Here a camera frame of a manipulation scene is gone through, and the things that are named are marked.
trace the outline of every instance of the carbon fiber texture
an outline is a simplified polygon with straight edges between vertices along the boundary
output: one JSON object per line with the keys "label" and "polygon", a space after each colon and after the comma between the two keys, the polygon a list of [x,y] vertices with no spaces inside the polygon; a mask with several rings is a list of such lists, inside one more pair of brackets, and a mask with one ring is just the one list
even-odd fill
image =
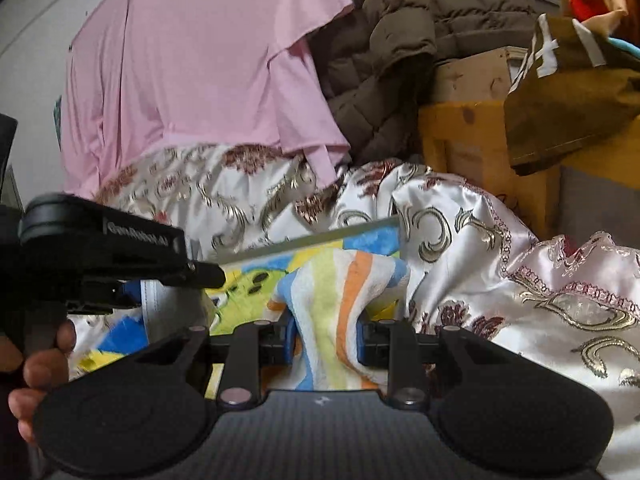
{"label": "carbon fiber texture", "polygon": [[[376,392],[271,392],[227,413],[188,458],[144,480],[511,480],[457,456],[429,419]],[[597,480],[583,471],[553,480]],[[76,480],[56,473],[50,480]]]}

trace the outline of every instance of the floral patterned fabric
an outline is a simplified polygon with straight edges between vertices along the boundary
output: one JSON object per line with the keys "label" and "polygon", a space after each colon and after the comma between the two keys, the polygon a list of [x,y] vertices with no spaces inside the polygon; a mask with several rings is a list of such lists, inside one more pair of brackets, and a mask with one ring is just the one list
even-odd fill
{"label": "floral patterned fabric", "polygon": [[211,259],[397,214],[416,331],[455,324],[596,390],[616,424],[600,471],[637,479],[640,253],[603,232],[577,249],[562,236],[539,242],[496,197],[423,166],[338,174],[317,190],[302,158],[195,146],[140,160],[98,197],[180,226]]}

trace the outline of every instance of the pink garment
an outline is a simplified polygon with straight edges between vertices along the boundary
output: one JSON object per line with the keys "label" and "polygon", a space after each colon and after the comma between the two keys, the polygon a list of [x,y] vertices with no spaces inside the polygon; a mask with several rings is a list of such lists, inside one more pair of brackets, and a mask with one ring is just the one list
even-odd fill
{"label": "pink garment", "polygon": [[104,0],[76,36],[63,105],[65,191],[169,146],[302,150],[319,186],[349,145],[305,34],[351,0]]}

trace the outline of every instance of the finger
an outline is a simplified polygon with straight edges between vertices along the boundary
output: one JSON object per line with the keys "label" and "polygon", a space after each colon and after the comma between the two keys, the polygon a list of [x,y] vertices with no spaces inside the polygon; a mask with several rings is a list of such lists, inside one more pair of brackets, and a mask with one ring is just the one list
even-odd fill
{"label": "finger", "polygon": [[24,364],[24,380],[30,388],[48,390],[69,380],[69,367],[65,355],[53,348],[38,352]]}
{"label": "finger", "polygon": [[28,388],[14,390],[9,394],[9,409],[15,418],[31,420],[44,396],[44,392]]}
{"label": "finger", "polygon": [[20,431],[20,435],[24,440],[26,440],[29,444],[35,444],[36,439],[33,436],[33,426],[31,422],[28,420],[19,420],[18,421],[18,431]]}
{"label": "finger", "polygon": [[71,320],[66,320],[58,329],[56,345],[63,354],[71,354],[76,346],[76,326]]}
{"label": "finger", "polygon": [[0,335],[0,372],[7,374],[15,372],[22,364],[22,354],[5,336]]}

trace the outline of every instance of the metal screw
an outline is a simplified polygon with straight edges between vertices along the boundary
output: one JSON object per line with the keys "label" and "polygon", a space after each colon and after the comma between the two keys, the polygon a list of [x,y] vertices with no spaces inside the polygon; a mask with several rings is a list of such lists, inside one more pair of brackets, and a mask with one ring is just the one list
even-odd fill
{"label": "metal screw", "polygon": [[229,406],[241,406],[251,400],[251,392],[244,388],[227,388],[220,394],[220,400]]}
{"label": "metal screw", "polygon": [[427,395],[418,388],[400,388],[394,395],[394,400],[404,409],[421,408],[427,401]]}

